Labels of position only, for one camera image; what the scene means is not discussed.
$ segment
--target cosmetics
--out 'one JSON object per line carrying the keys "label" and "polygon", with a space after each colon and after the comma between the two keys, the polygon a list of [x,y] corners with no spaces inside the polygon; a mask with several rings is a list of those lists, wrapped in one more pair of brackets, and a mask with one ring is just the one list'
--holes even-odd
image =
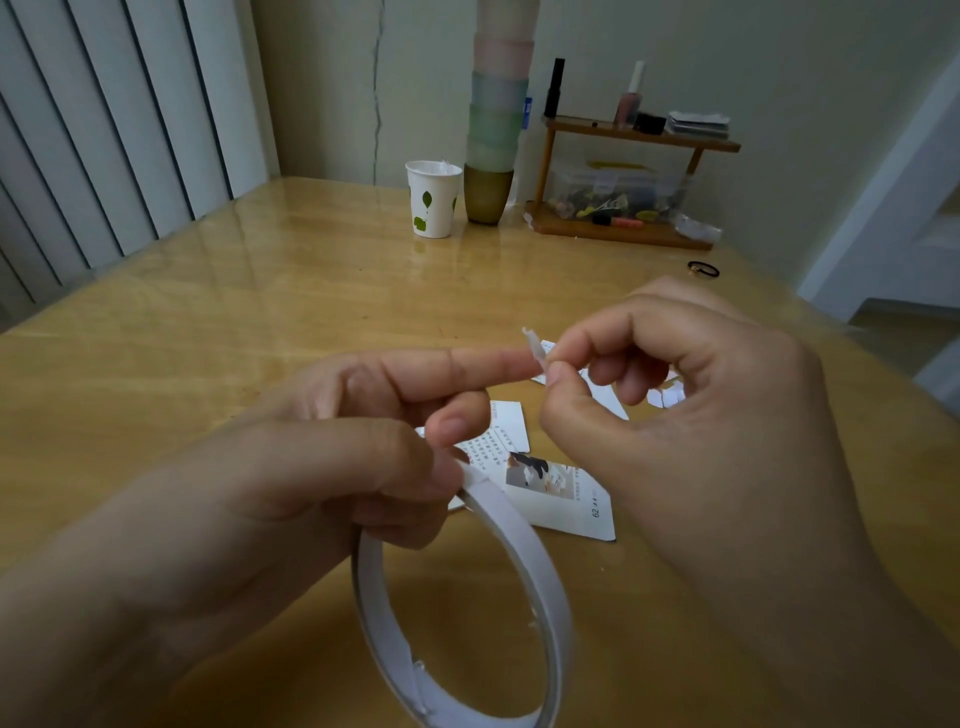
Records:
{"label": "cosmetics", "polygon": [[609,227],[613,225],[615,228],[642,228],[642,220],[631,220],[629,217],[611,217],[610,215],[594,215],[593,216],[594,225],[603,225]]}
{"label": "cosmetics", "polygon": [[643,83],[643,72],[647,64],[644,61],[637,61],[634,66],[634,76],[630,79],[630,85],[626,92],[620,97],[620,103],[616,107],[616,116],[613,117],[615,127],[627,127],[628,129],[636,122],[636,115],[640,111],[640,85]]}
{"label": "cosmetics", "polygon": [[553,60],[553,76],[550,77],[550,90],[546,92],[546,106],[543,115],[548,119],[557,117],[557,105],[560,103],[560,82],[564,79],[566,59]]}

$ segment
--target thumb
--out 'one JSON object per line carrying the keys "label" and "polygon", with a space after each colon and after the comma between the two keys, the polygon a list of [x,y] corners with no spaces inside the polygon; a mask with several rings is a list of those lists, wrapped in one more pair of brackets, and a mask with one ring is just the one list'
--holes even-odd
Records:
{"label": "thumb", "polygon": [[565,361],[551,362],[546,377],[540,426],[577,465],[604,480],[610,463],[623,459],[629,423],[595,400],[580,373]]}
{"label": "thumb", "polygon": [[288,518],[351,494],[447,501],[464,478],[448,452],[386,418],[258,423],[209,438],[201,449],[184,454],[188,467],[205,471],[195,475],[258,518]]}

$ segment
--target stacked plastic cups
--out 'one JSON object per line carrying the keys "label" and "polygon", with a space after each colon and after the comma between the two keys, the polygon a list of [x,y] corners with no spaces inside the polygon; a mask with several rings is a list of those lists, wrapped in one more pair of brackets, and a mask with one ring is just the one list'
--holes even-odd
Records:
{"label": "stacked plastic cups", "polygon": [[464,170],[467,218],[496,225],[514,179],[540,0],[477,0]]}

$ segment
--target wooden table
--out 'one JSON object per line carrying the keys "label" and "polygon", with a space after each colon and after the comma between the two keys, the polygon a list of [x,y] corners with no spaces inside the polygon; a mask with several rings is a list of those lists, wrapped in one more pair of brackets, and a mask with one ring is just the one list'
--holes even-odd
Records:
{"label": "wooden table", "polygon": [[[416,237],[404,190],[285,180],[154,245],[0,336],[0,567],[202,435],[272,382],[340,350],[522,343],[691,254],[535,235],[517,213]],[[724,247],[704,281],[823,356],[871,535],[904,589],[960,638],[960,425],[784,286]],[[523,402],[533,453],[563,459]],[[631,417],[657,416],[644,403]],[[579,635],[560,726],[774,722],[762,670],[615,513],[618,541],[541,531]],[[469,513],[421,553],[390,551],[401,624],[480,710],[534,708],[544,670],[506,555]],[[156,719],[178,726],[412,726],[381,680],[340,567],[280,619],[202,666]]]}

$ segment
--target door frame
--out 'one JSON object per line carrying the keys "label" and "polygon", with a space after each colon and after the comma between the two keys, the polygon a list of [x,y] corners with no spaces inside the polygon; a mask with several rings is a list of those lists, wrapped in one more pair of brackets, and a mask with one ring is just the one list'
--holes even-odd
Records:
{"label": "door frame", "polygon": [[[917,239],[958,184],[960,50],[810,266],[798,295],[848,322],[866,299],[882,296],[882,263]],[[926,303],[922,296],[917,301]]]}

